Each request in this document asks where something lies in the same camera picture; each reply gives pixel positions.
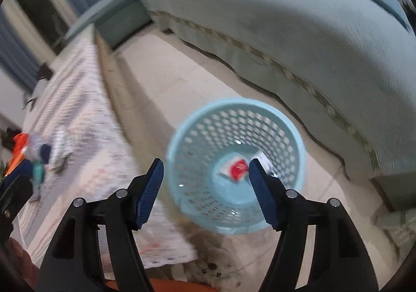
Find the decorative trim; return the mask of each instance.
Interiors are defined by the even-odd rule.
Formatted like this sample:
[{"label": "decorative trim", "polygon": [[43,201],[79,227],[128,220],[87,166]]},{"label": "decorative trim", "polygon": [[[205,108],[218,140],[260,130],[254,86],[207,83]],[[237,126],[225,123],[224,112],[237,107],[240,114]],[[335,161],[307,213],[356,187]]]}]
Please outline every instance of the decorative trim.
[{"label": "decorative trim", "polygon": [[357,128],[355,128],[342,114],[341,112],[331,104],[331,102],[322,94],[319,92],[319,90],[310,84],[309,82],[302,79],[300,76],[293,73],[289,68],[283,66],[279,62],[277,62],[273,57],[270,55],[267,55],[266,53],[258,50],[257,48],[254,48],[253,46],[250,46],[246,43],[240,42],[224,33],[218,32],[216,30],[212,30],[206,27],[203,27],[201,25],[198,25],[197,23],[193,23],[192,21],[180,19],[179,17],[175,17],[171,15],[168,12],[164,11],[148,11],[151,16],[154,17],[167,17],[169,19],[172,19],[173,21],[180,23],[182,25],[185,25],[187,27],[193,28],[195,30],[198,30],[208,36],[214,37],[216,39],[219,39],[227,44],[231,44],[235,48],[242,50],[243,52],[246,52],[258,59],[260,59],[263,63],[266,63],[270,66],[272,66],[274,69],[276,69],[280,74],[284,75],[288,80],[294,82],[297,86],[302,88],[304,91],[307,91],[316,102],[318,102],[321,107],[325,109],[327,114],[330,116],[330,118],[338,125],[340,128],[348,132],[355,141],[360,143],[360,145],[363,147],[365,153],[367,153],[370,167],[373,171],[381,171],[380,170],[380,164],[379,159],[377,156],[377,152],[374,149],[374,147],[370,144],[370,142],[358,131]]}]

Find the patterned blanket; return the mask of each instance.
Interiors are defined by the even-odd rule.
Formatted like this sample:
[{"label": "patterned blanket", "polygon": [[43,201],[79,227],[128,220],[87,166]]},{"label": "patterned blanket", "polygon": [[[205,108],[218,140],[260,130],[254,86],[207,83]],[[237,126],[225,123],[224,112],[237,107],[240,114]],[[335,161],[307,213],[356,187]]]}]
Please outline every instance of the patterned blanket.
[{"label": "patterned blanket", "polygon": [[[111,110],[96,50],[92,39],[78,39],[24,124],[27,132],[49,138],[59,129],[66,129],[73,140],[73,154],[65,170],[60,175],[47,172],[41,198],[27,203],[17,217],[23,246],[39,267],[56,228],[76,197],[87,201],[107,198],[147,171],[138,169]],[[148,223],[134,232],[134,238],[145,268],[195,259],[192,246],[167,219],[158,199]],[[103,227],[99,245],[104,272],[111,274]]]}]

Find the white floor tile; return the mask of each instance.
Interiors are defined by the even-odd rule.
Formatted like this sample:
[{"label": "white floor tile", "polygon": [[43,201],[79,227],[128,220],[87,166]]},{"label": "white floor tile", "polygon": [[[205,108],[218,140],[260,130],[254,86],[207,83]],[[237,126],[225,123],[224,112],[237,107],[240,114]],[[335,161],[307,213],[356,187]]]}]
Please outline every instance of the white floor tile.
[{"label": "white floor tile", "polygon": [[305,250],[303,253],[302,266],[300,267],[299,277],[297,279],[296,288],[302,287],[308,283],[309,273],[312,265],[313,250],[315,247],[315,226],[308,226],[306,235]]},{"label": "white floor tile", "polygon": [[328,173],[311,155],[306,153],[305,182],[301,194],[306,199],[317,201],[331,183],[333,174]]},{"label": "white floor tile", "polygon": [[276,246],[269,248],[263,256],[239,270],[245,280],[242,282],[240,288],[236,289],[236,292],[255,292],[260,289],[275,251]]},{"label": "white floor tile", "polygon": [[149,99],[161,94],[198,66],[156,35],[149,34],[135,40],[120,53]]},{"label": "white floor tile", "polygon": [[154,99],[156,106],[174,128],[178,128],[194,111],[209,102],[210,99],[198,93],[190,82],[183,79],[179,79]]},{"label": "white floor tile", "polygon": [[195,68],[191,73],[184,76],[183,79],[188,81],[197,93],[209,99],[210,102],[225,98],[241,97],[236,91],[202,67]]}]

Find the plastic basket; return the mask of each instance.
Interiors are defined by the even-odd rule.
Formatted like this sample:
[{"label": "plastic basket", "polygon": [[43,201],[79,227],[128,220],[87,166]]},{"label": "plastic basket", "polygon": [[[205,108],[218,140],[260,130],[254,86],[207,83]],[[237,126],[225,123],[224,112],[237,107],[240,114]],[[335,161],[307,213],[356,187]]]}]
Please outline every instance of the plastic basket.
[{"label": "plastic basket", "polygon": [[276,108],[252,99],[226,99],[191,115],[167,152],[166,179],[173,200],[194,223],[217,233],[258,231],[263,217],[248,174],[240,182],[218,175],[235,155],[262,151],[284,186],[300,191],[305,148],[293,123]]}]

